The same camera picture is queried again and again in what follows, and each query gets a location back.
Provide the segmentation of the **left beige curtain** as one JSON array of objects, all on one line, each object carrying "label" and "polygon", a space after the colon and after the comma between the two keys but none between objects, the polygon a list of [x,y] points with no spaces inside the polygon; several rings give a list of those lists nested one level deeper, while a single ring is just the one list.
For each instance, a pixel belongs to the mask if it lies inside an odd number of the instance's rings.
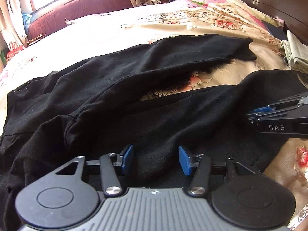
[{"label": "left beige curtain", "polygon": [[1,35],[10,51],[26,47],[28,40],[20,0],[1,0]]}]

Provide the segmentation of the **red gift bag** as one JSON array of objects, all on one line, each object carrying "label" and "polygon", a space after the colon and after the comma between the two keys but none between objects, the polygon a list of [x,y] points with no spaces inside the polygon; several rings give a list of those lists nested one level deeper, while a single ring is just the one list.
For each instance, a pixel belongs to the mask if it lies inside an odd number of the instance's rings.
[{"label": "red gift bag", "polygon": [[10,42],[9,52],[6,55],[6,61],[9,62],[15,55],[24,49],[23,45],[18,45],[17,42]]}]

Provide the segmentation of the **folded black garment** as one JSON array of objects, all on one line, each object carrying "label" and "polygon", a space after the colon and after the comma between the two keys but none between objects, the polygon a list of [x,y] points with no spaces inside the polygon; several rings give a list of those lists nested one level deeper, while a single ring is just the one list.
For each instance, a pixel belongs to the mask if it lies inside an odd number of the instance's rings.
[{"label": "folded black garment", "polygon": [[277,38],[277,39],[279,39],[281,41],[288,39],[286,33],[282,29],[280,29],[280,28],[278,28],[278,27],[276,27],[276,26],[274,26],[274,25],[272,25],[272,24],[270,24],[270,23],[268,23],[266,21],[263,21],[263,20],[262,20],[262,23],[264,24],[264,26],[267,29],[267,31],[273,37],[275,37],[275,38]]}]

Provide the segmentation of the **black pants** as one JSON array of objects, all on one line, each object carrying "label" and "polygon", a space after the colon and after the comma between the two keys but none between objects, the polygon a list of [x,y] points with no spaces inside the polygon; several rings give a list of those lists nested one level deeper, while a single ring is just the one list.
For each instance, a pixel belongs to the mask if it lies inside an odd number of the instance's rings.
[{"label": "black pants", "polygon": [[182,35],[83,60],[8,93],[1,136],[1,230],[17,230],[19,191],[71,159],[134,146],[129,187],[183,187],[178,147],[263,171],[286,138],[259,134],[245,114],[305,91],[293,71],[255,71],[217,85],[144,100],[232,59],[256,57],[251,39]]}]

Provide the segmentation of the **floral satin bedspread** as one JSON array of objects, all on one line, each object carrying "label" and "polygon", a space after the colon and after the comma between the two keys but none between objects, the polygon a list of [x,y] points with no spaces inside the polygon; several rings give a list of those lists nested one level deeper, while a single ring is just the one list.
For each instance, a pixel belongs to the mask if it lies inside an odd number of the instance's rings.
[{"label": "floral satin bedspread", "polygon": [[[249,49],[256,58],[232,59],[207,72],[194,71],[187,82],[149,92],[144,100],[217,85],[238,85],[255,71],[291,71],[283,60],[280,41],[253,19],[248,7],[239,0],[177,0],[86,16],[9,61],[1,73],[1,136],[7,118],[8,93],[26,82],[57,73],[83,60],[182,35],[250,38]],[[307,147],[307,141],[285,138],[284,145],[262,172],[290,189],[297,206],[301,207],[307,190],[300,186],[303,179],[296,171],[296,151],[300,146]]]}]

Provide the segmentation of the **blue bag by bench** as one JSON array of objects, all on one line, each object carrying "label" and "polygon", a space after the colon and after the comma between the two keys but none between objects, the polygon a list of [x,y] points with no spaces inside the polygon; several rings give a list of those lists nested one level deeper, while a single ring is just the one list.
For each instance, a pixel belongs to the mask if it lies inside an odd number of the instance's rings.
[{"label": "blue bag by bench", "polygon": [[32,15],[27,14],[27,13],[22,13],[22,18],[23,18],[24,31],[25,31],[26,35],[28,35]]}]

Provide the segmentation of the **folded grey-green cloth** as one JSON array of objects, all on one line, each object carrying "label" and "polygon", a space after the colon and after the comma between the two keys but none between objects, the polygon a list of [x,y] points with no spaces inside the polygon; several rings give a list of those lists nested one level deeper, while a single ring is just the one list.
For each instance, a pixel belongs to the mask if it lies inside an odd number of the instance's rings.
[{"label": "folded grey-green cloth", "polygon": [[287,40],[282,40],[280,45],[285,52],[285,57],[289,68],[293,71],[307,74],[307,45],[303,44],[290,30],[287,30]]}]

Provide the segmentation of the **maroon padded bench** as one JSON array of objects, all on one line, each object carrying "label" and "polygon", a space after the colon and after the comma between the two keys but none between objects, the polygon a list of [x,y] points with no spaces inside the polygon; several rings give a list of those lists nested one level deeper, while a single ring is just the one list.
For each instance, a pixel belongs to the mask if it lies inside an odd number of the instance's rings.
[{"label": "maroon padded bench", "polygon": [[132,8],[131,0],[73,0],[47,12],[30,23],[27,37],[50,35],[66,27],[66,20]]}]

